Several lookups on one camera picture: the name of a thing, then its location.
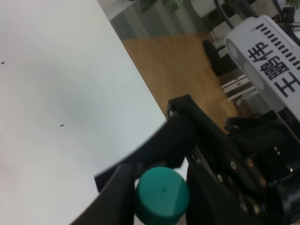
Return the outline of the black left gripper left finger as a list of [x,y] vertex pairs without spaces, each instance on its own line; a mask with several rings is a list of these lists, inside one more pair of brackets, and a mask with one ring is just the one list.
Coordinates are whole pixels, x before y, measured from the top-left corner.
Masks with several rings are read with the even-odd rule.
[[132,225],[135,178],[132,165],[119,165],[98,197],[73,225]]

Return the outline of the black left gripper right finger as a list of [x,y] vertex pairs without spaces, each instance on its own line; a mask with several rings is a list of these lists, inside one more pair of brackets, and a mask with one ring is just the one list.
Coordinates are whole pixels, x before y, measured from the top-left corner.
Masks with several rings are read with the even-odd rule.
[[218,150],[227,146],[228,136],[194,102],[190,95],[174,98],[168,102],[168,110],[175,115],[145,143],[119,160],[108,169],[95,175],[98,190],[102,190],[121,164],[134,167],[135,178],[148,169],[166,166],[181,167],[184,157],[194,148],[197,141],[212,144]]

